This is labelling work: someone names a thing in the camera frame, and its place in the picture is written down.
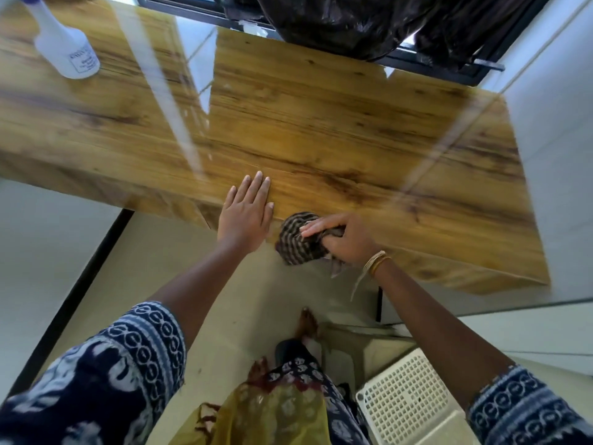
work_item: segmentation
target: foot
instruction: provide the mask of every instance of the foot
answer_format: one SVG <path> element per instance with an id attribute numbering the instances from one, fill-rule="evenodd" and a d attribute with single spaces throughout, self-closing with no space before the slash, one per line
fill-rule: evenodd
<path id="1" fill-rule="evenodd" d="M 308 307 L 302 309 L 295 332 L 295 339 L 302 341 L 305 337 L 311 339 L 317 337 L 317 320 Z"/>
<path id="2" fill-rule="evenodd" d="M 251 366 L 249 374 L 247 375 L 247 381 L 254 382 L 261 378 L 263 375 L 267 374 L 269 371 L 270 368 L 267 365 L 267 358 L 263 356 L 262 358 L 256 360 Z"/>

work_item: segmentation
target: white thread bracelet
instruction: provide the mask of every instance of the white thread bracelet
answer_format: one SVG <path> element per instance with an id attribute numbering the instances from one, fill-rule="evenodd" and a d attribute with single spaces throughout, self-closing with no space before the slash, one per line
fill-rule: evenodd
<path id="1" fill-rule="evenodd" d="M 350 295 L 350 301 L 352 301 L 354 299 L 354 293 L 356 292 L 356 289 L 358 288 L 358 285 L 360 284 L 360 282 L 362 281 L 362 278 L 365 277 L 365 275 L 368 273 L 368 271 L 371 269 L 372 265 L 376 262 L 377 259 L 382 258 L 383 256 L 385 256 L 387 253 L 383 250 L 381 250 L 378 253 L 375 253 L 365 264 L 365 266 L 362 268 L 362 273 L 360 274 L 360 276 L 358 277 L 358 279 L 356 280 L 356 283 L 354 284 L 354 289 L 352 289 L 352 295 Z"/>

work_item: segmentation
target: blue patterned sleeve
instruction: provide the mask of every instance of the blue patterned sleeve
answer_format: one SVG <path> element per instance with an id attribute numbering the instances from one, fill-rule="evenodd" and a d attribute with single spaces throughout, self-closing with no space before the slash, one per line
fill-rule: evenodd
<path id="1" fill-rule="evenodd" d="M 181 387 L 185 364 L 173 314 L 140 303 L 6 400 L 0 443 L 143 444 Z"/>
<path id="2" fill-rule="evenodd" d="M 522 366 L 482 390 L 467 419 L 483 445 L 593 443 L 591 425 Z"/>

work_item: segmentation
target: window frame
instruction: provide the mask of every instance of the window frame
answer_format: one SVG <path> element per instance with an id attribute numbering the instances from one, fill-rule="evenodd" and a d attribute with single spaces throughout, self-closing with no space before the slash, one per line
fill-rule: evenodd
<path id="1" fill-rule="evenodd" d="M 178 15 L 190 19 L 218 25 L 223 28 L 234 29 L 242 31 L 242 26 L 238 22 L 229 20 L 225 17 L 222 2 L 217 3 L 212 0 L 137 0 L 138 4 L 148 9 L 155 11 L 166 12 L 167 14 Z M 475 58 L 490 63 L 496 63 L 521 35 L 523 30 L 531 23 L 531 21 L 540 13 L 545 4 L 549 0 L 533 0 L 523 12 L 518 12 L 512 25 L 508 31 L 497 40 L 492 40 L 486 43 Z M 268 32 L 268 38 L 282 40 L 282 37 L 268 22 L 257 22 L 259 26 Z M 479 64 L 469 64 L 462 68 L 459 72 L 451 72 L 450 70 L 440 67 L 431 67 L 423 64 L 416 59 L 416 51 L 405 44 L 399 46 L 396 50 L 391 51 L 387 56 L 375 61 L 375 63 L 392 67 L 395 69 L 406 70 L 416 74 L 424 74 L 433 78 L 452 81 L 463 85 L 475 87 L 477 86 L 490 71 L 503 71 L 493 69 L 491 66 L 484 66 Z"/>

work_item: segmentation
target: bottle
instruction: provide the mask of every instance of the bottle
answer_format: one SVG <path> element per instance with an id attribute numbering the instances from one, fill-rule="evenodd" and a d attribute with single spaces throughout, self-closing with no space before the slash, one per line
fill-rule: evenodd
<path id="1" fill-rule="evenodd" d="M 81 79 L 99 71 L 99 59 L 80 29 L 65 27 L 57 21 L 42 0 L 22 1 L 39 24 L 35 48 L 62 76 Z"/>

